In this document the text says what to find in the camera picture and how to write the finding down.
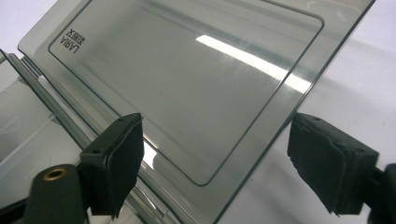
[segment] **tinted plastic panel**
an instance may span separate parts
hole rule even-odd
[[[211,223],[371,3],[60,1],[20,48],[97,133],[142,112],[143,181]]]
[[[214,3],[195,5],[200,9],[191,15],[144,1],[92,2],[49,51],[119,114],[143,113],[151,143],[204,185],[322,24],[268,3],[246,18],[234,16],[247,10],[244,5],[230,3],[226,11]],[[109,17],[114,11],[119,16]],[[274,22],[268,11],[286,16]],[[231,26],[209,23],[204,12]]]

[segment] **white surface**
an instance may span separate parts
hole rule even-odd
[[[0,49],[15,53],[24,35],[55,4],[56,0],[0,0]]]

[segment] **gray translucent lid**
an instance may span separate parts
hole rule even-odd
[[[20,49],[96,133],[142,113],[141,177],[213,222],[371,3],[59,1]]]

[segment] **transparent plastic cover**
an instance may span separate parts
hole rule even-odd
[[[142,113],[141,177],[213,222],[371,4],[59,1],[20,49],[95,132]]]

